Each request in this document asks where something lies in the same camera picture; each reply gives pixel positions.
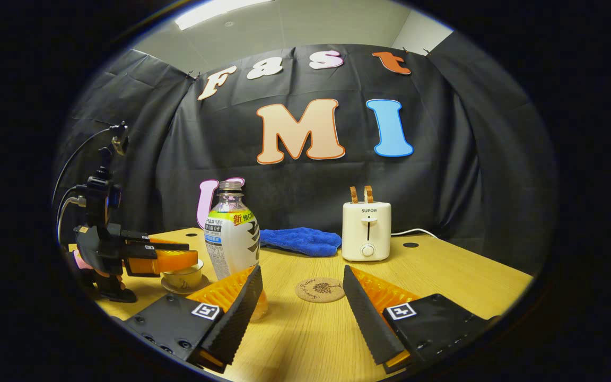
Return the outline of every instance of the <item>letter m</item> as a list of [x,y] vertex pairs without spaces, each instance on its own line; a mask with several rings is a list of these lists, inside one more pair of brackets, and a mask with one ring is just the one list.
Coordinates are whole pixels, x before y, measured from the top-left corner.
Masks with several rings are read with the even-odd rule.
[[293,159],[298,159],[310,135],[311,145],[306,151],[310,159],[337,159],[346,154],[339,145],[334,122],[334,109],[339,106],[335,99],[315,99],[310,101],[300,121],[289,113],[284,105],[278,103],[263,106],[256,111],[264,121],[263,150],[256,157],[260,164],[279,163],[284,153],[277,148],[277,139]]

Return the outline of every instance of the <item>blue cloth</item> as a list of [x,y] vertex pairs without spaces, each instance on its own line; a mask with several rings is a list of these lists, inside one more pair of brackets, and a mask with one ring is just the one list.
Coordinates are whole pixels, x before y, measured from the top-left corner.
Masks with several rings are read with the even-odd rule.
[[341,237],[335,233],[304,227],[261,230],[261,246],[323,258],[336,254],[336,250],[341,246]]

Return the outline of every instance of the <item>blue letter i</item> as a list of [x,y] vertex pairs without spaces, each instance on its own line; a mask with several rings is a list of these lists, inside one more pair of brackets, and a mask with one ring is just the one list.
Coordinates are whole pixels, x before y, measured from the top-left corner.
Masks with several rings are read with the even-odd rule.
[[402,104],[392,99],[370,99],[366,106],[374,111],[379,126],[379,144],[374,147],[381,157],[406,157],[412,155],[414,147],[405,140],[400,121]]

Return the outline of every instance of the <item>ceiling light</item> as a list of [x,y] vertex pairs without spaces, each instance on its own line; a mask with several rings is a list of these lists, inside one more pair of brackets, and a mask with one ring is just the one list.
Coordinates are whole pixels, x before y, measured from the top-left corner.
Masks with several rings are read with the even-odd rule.
[[195,24],[199,24],[219,14],[237,10],[247,5],[273,1],[274,0],[211,0],[210,2],[206,2],[185,12],[181,17],[176,19],[176,24],[184,31]]

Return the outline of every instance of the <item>foam letter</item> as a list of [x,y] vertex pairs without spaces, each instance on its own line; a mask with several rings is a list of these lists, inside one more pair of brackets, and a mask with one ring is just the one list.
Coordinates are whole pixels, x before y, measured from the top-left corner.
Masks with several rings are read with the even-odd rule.
[[247,78],[254,80],[264,75],[279,73],[279,71],[282,70],[281,63],[281,57],[270,57],[265,58],[265,60],[260,60],[254,64],[254,68],[247,74]]
[[312,68],[335,68],[344,65],[344,60],[337,56],[341,54],[335,50],[316,51],[310,55],[310,67]]
[[256,157],[260,164],[279,163],[284,153],[277,148],[278,137],[293,159],[298,159],[306,145],[308,135],[312,144],[306,151],[310,159],[336,159],[346,154],[339,145],[334,121],[334,109],[339,106],[335,99],[310,101],[300,121],[296,121],[284,105],[278,103],[263,106],[256,115],[264,120],[263,150]]
[[381,157],[406,157],[412,155],[414,147],[405,140],[400,121],[402,104],[392,99],[370,99],[366,106],[374,111],[379,126],[379,144],[374,147]]
[[[245,180],[241,177],[231,177],[226,181],[239,181],[244,186]],[[211,211],[211,201],[214,199],[214,191],[219,187],[219,181],[216,179],[209,179],[202,181],[199,184],[199,201],[197,201],[197,224],[200,228],[204,229],[204,222],[206,217]]]
[[377,51],[376,53],[372,53],[372,56],[381,58],[381,63],[383,63],[384,67],[386,67],[391,72],[400,73],[400,74],[411,74],[412,71],[407,68],[403,68],[400,66],[400,63],[404,63],[400,57],[393,56],[389,51]]
[[237,67],[229,67],[227,70],[222,70],[218,73],[213,73],[210,75],[208,80],[206,80],[206,87],[199,97],[197,97],[197,101],[201,101],[202,99],[216,94],[216,86],[225,84],[225,80],[228,79],[228,75],[235,73],[235,70],[237,70]]

